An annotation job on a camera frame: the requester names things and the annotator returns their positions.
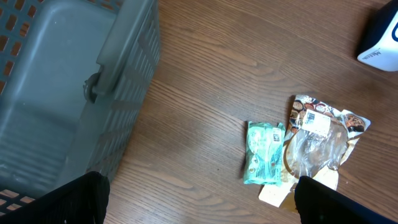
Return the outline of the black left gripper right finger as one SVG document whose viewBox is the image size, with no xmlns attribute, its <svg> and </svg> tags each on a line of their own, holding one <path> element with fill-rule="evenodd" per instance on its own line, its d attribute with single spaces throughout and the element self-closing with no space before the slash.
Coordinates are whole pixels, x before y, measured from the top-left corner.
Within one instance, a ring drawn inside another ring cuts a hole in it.
<svg viewBox="0 0 398 224">
<path fill-rule="evenodd" d="M 308 176 L 301 176 L 294 200 L 302 223 L 395 224 Z"/>
</svg>

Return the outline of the clear snack bag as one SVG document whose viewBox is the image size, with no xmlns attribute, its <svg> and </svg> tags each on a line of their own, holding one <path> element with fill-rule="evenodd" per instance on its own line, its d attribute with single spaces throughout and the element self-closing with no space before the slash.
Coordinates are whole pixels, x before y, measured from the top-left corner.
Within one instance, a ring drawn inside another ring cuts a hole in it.
<svg viewBox="0 0 398 224">
<path fill-rule="evenodd" d="M 296 95 L 282 148 L 282 183 L 263 186 L 259 200 L 294 212 L 294 190 L 302 176 L 336 190 L 340 165 L 370 124 L 351 111 L 340 111 L 308 95 Z"/>
</svg>

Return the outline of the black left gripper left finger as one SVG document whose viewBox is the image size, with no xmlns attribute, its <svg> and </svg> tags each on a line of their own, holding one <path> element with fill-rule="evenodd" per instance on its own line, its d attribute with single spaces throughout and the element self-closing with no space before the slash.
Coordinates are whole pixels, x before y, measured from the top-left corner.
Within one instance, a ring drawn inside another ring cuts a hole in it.
<svg viewBox="0 0 398 224">
<path fill-rule="evenodd" d="M 99 172 L 91 171 L 3 215 L 1 223 L 103 224 L 109 194 L 109 179 Z"/>
</svg>

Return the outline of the teal snack packet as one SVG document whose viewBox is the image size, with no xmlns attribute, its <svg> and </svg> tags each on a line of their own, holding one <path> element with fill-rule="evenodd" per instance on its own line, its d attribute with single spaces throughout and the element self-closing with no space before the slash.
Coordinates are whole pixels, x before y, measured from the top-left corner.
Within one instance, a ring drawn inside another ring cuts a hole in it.
<svg viewBox="0 0 398 224">
<path fill-rule="evenodd" d="M 282 184 L 282 148 L 285 126 L 264 122 L 248 122 L 244 184 Z"/>
</svg>

